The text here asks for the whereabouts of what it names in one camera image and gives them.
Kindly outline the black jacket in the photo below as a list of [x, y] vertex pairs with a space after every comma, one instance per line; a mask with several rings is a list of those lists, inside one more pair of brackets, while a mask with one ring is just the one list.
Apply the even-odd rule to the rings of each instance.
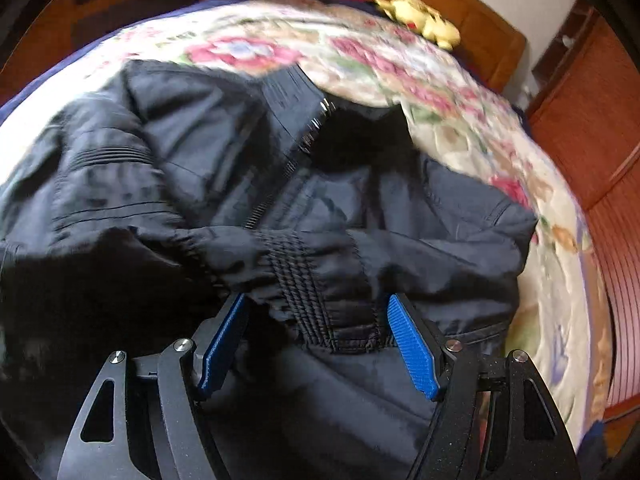
[[401, 479], [433, 405], [386, 320], [402, 292], [500, 352], [537, 219], [413, 144], [400, 105], [131, 61], [65, 105], [1, 188], [1, 417], [52, 479], [107, 355], [252, 305], [203, 414], [235, 479]]

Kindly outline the yellow plush toy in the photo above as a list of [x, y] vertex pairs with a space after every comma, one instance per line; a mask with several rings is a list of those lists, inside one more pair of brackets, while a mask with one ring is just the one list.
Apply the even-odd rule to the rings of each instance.
[[461, 42], [457, 26], [422, 0], [373, 0], [378, 10], [442, 50], [451, 52]]

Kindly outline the floral bed blanket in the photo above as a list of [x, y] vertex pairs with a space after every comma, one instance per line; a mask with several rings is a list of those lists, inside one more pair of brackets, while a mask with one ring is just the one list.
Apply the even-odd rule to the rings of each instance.
[[602, 419], [612, 336], [586, 219], [510, 103], [449, 53], [375, 16], [317, 0], [208, 0], [115, 32], [35, 79], [1, 111], [9, 174], [67, 102], [100, 88], [130, 58], [262, 75], [297, 63], [322, 89], [363, 104], [398, 103], [419, 148], [536, 212], [509, 349], [527, 351], [579, 444]]

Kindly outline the wooden desk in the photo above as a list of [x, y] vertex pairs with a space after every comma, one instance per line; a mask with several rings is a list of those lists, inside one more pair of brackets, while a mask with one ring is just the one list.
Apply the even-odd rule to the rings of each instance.
[[80, 48], [136, 21], [201, 0], [52, 0], [1, 69], [1, 102]]

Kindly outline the wooden louvered wardrobe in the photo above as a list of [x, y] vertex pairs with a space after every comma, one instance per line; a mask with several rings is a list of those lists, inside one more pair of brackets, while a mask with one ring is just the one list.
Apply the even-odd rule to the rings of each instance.
[[562, 341], [574, 443], [639, 405], [639, 71], [605, 18], [578, 1], [573, 45], [529, 109], [534, 138], [568, 186], [545, 225], [567, 278]]

